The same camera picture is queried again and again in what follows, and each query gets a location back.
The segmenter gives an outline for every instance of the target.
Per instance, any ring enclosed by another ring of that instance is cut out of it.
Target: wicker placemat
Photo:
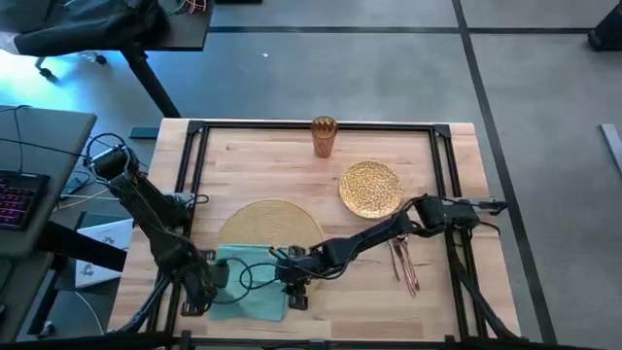
[[[284,200],[262,200],[245,206],[221,227],[217,244],[264,244],[308,248],[324,240],[320,224],[295,204]],[[317,288],[314,281],[307,292]]]

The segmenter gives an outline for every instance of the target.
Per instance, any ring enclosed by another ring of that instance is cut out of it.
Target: round placemat
[[[221,227],[217,244],[262,244],[309,248],[324,240],[320,224],[299,206],[284,200],[262,200],[245,206]],[[314,280],[307,292],[317,288]]]
[[[401,185],[389,166],[375,160],[351,165],[339,181],[341,200],[355,214],[379,219],[393,213],[401,203]]]

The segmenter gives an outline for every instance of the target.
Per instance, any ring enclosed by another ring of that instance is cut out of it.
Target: keyboard
[[[0,170],[0,229],[24,231],[50,176]]]

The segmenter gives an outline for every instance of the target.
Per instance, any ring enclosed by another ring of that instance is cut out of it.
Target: teal cloth
[[[218,247],[217,259],[239,258],[244,263],[276,263],[276,258],[268,253],[269,246],[223,244]],[[230,260],[229,279],[226,288],[219,290],[215,302],[233,300],[242,296],[246,289],[241,286],[240,273],[244,269],[241,262]],[[263,265],[253,267],[253,285],[274,279],[274,266]],[[249,285],[250,277],[244,274],[243,281]],[[252,290],[243,299],[231,304],[213,303],[208,315],[210,320],[226,320],[231,318],[251,318],[280,322],[285,317],[286,295],[285,285],[280,281],[273,282],[263,288]]]

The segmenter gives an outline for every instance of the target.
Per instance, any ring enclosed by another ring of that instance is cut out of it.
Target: gold beaded plate
[[[389,166],[374,160],[351,165],[339,181],[341,200],[355,214],[379,219],[401,203],[401,185]]]

